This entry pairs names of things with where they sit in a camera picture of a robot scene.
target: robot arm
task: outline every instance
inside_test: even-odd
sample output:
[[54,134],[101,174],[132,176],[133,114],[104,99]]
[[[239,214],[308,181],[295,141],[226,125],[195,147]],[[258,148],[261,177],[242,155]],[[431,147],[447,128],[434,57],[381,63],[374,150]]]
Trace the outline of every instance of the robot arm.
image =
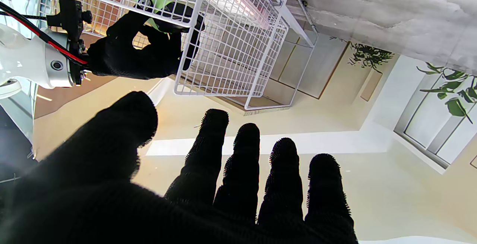
[[[60,13],[47,16],[46,20],[48,26],[61,27],[66,34],[44,28],[41,32],[33,31],[36,36],[29,40],[16,30],[0,24],[0,98],[12,96],[21,90],[19,83],[13,79],[16,76],[34,81],[43,88],[81,84],[86,64],[77,62],[82,61],[85,51],[80,35],[83,31],[82,22],[92,22],[91,12],[83,12],[79,1],[59,2]],[[16,12],[5,11],[15,17]],[[27,27],[33,25],[29,21],[16,19]]]

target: white shelf rack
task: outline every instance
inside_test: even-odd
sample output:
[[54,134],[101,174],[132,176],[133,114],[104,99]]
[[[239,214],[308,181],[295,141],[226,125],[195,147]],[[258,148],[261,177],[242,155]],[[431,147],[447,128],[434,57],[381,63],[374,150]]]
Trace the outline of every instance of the white shelf rack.
[[[56,1],[41,0],[41,13],[55,13]],[[94,21],[85,28],[85,33],[98,37],[105,36],[107,27],[129,10],[189,27],[189,32],[183,34],[184,52],[177,71],[175,93],[247,97],[243,104],[246,110],[252,109],[249,107],[251,98],[263,96],[290,27],[305,38],[311,49],[315,45],[291,15],[286,0],[152,0],[156,5],[152,12],[135,8],[137,0],[79,1],[84,10],[91,10],[94,15]],[[171,2],[193,8],[192,15],[166,11],[165,5]],[[192,44],[192,32],[199,14],[204,18],[205,29],[197,30],[200,43],[194,47],[198,52],[189,68],[182,70],[185,60],[190,59],[186,53]],[[134,44],[141,48],[148,42],[138,34]]]

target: gloved hand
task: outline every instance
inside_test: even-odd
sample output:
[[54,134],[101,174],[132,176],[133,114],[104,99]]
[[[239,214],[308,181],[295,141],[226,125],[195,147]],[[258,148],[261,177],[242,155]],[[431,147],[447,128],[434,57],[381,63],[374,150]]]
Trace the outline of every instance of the gloved hand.
[[[89,70],[99,76],[123,76],[136,79],[167,77],[177,73],[181,51],[181,30],[167,34],[144,25],[148,16],[129,11],[106,31],[106,37],[87,50]],[[143,49],[133,47],[138,32],[148,37]],[[184,70],[198,51],[199,32],[194,29]]]
[[328,154],[310,163],[303,220],[298,155],[279,140],[256,222],[259,129],[243,125],[216,192],[228,115],[208,110],[180,175],[163,198],[130,183],[136,148],[155,132],[148,97],[133,92],[99,112],[16,186],[2,243],[357,243],[339,166]]

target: metal wire rack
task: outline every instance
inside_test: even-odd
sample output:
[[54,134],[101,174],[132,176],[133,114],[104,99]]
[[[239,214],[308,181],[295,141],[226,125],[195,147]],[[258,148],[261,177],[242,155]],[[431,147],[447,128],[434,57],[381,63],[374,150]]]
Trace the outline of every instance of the metal wire rack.
[[[56,1],[41,0],[41,13],[55,13]],[[291,13],[283,14],[286,6],[279,8],[281,0],[151,0],[152,5],[146,8],[152,12],[135,8],[138,0],[79,1],[95,16],[85,33],[98,37],[105,36],[106,29],[129,10],[188,27],[189,32],[183,34],[184,52],[175,93],[248,97],[246,109],[250,98],[263,95],[289,25],[296,23]],[[177,11],[179,3],[192,8],[192,13]],[[203,17],[203,30],[196,27],[198,16]],[[194,31],[199,33],[199,40],[191,42]],[[136,47],[147,44],[147,38],[136,36]],[[198,50],[194,57],[187,57],[189,47]],[[184,70],[186,59],[190,66]]]

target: concrete ceiling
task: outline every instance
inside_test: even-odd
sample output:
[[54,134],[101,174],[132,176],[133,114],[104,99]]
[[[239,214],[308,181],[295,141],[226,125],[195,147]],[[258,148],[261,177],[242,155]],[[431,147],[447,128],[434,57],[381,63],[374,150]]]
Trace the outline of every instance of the concrete ceiling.
[[306,1],[320,32],[477,75],[477,0]]

